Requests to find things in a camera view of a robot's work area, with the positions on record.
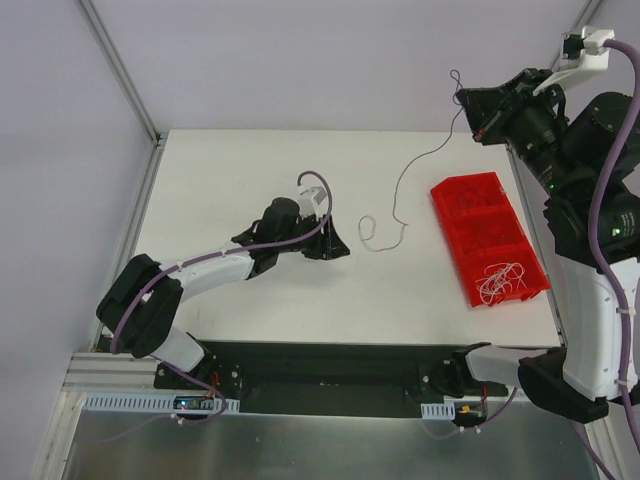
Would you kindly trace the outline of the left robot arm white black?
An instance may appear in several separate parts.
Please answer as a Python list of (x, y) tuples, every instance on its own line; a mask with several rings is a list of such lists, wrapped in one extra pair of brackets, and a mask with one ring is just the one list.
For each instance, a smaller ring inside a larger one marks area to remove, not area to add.
[(212, 355), (174, 325), (179, 306), (214, 288), (257, 277), (291, 252), (329, 261), (348, 256), (350, 249), (329, 213), (317, 215), (309, 202), (280, 197), (218, 251), (171, 265), (147, 254), (132, 257), (96, 309), (112, 333), (111, 351), (153, 357), (177, 368), (177, 377), (188, 388), (204, 387), (211, 377)]

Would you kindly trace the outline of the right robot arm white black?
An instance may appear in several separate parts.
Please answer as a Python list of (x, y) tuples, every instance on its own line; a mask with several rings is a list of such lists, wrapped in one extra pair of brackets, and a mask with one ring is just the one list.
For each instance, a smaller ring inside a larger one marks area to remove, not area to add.
[(632, 99), (595, 96), (574, 119), (566, 91), (546, 69), (527, 68), (492, 88), (456, 92), (473, 139), (504, 145), (546, 193), (543, 215), (567, 280), (567, 343), (517, 355), (469, 348), (450, 369), (452, 387), (473, 394), (515, 361), (516, 383), (539, 408), (586, 424), (613, 403), (638, 402), (633, 320), (639, 280), (639, 198), (625, 179), (639, 163), (639, 120)]

